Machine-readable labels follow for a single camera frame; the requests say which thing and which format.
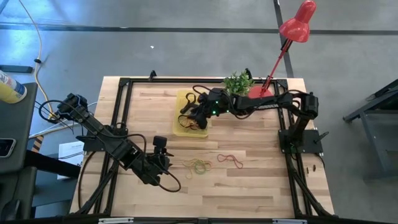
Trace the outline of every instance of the wooden tabletop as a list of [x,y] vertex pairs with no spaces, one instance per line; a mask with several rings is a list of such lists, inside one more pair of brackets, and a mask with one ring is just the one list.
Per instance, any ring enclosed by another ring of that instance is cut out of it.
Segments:
[[[103,124],[111,122],[119,78],[104,77],[95,111],[95,117]],[[290,89],[305,91],[303,79],[287,80]],[[181,181],[182,189],[178,193],[168,193],[160,187],[144,185],[131,170],[119,169],[112,216],[292,218],[294,213],[286,161],[280,152],[277,137],[280,129],[277,110],[257,111],[244,120],[238,120],[231,114],[222,114],[218,118],[211,118],[207,138],[178,137],[172,132],[176,94],[178,90],[191,90],[192,85],[134,84],[127,119],[129,133],[145,135],[149,152],[153,151],[154,136],[167,137],[167,149],[175,155],[171,157],[174,165],[169,171]],[[210,88],[222,86],[204,85]],[[118,121],[121,120],[125,95],[126,90],[123,92]],[[138,146],[143,146],[142,139],[134,137],[132,140]],[[243,163],[243,169],[237,169],[233,162],[218,162],[218,154],[235,155]],[[82,203],[88,200],[98,185],[103,157],[103,152],[97,152],[87,165],[82,180]],[[212,170],[203,175],[194,174],[192,179],[187,179],[186,175],[190,172],[182,162],[193,158],[211,161]],[[303,154],[303,164],[308,188],[325,209],[333,213],[322,162],[314,155]],[[177,186],[169,175],[162,175],[160,182],[168,188]],[[297,192],[300,208],[305,212],[302,192]],[[108,187],[105,189],[102,209],[107,196]],[[76,210],[77,188],[71,212]]]

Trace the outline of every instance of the red desk lamp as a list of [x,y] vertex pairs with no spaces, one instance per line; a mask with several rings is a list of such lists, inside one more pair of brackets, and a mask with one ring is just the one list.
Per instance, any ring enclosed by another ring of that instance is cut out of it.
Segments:
[[281,25],[279,32],[286,37],[286,40],[281,48],[282,52],[280,53],[274,68],[271,71],[271,74],[267,77],[264,84],[262,86],[255,86],[251,88],[250,92],[248,93],[248,97],[259,98],[264,96],[272,96],[272,93],[268,90],[268,87],[271,84],[272,76],[274,75],[280,60],[292,45],[292,42],[296,41],[304,43],[308,40],[308,36],[310,34],[308,22],[310,22],[310,19],[316,8],[317,4],[315,4],[314,1],[306,0],[303,2],[303,4],[301,4],[296,16]]

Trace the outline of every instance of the gray floor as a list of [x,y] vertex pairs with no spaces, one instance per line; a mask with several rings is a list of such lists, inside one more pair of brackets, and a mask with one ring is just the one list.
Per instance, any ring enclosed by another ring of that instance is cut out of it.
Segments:
[[[118,27],[219,27],[276,29],[272,0],[149,0],[149,1],[34,1],[24,0],[40,24]],[[301,1],[280,0],[284,19],[295,14]],[[396,30],[395,0],[317,0],[311,27],[325,30]],[[0,14],[3,23],[30,23],[18,1],[10,0]],[[105,75],[228,76],[249,67],[266,76],[279,54],[277,34],[199,34],[140,32],[42,31],[40,81],[48,96],[63,99],[69,92],[97,100]],[[295,77],[320,100],[315,120],[323,140],[326,174],[333,206],[345,218],[398,222],[398,181],[364,182],[379,170],[359,121],[342,117],[380,87],[397,78],[396,35],[312,35],[290,48]],[[33,65],[38,40],[32,30],[0,30],[0,64]],[[22,83],[31,74],[10,74]],[[286,77],[284,64],[277,77]],[[38,101],[43,96],[38,93]],[[35,113],[31,133],[49,124]],[[45,137],[43,154],[74,141],[64,130]],[[61,214],[62,206],[38,209],[39,216]]]

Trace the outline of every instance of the phone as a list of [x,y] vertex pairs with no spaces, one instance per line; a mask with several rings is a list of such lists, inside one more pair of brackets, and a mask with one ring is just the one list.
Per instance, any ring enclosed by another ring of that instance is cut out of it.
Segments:
[[11,155],[16,144],[15,139],[0,138],[0,158],[7,158]]

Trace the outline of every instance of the potted plant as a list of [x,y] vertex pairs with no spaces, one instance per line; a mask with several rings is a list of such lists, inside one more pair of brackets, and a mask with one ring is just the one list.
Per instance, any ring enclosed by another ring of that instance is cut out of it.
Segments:
[[246,96],[250,88],[253,86],[253,79],[249,78],[246,71],[241,72],[238,76],[236,72],[231,77],[224,79],[225,90],[231,95]]

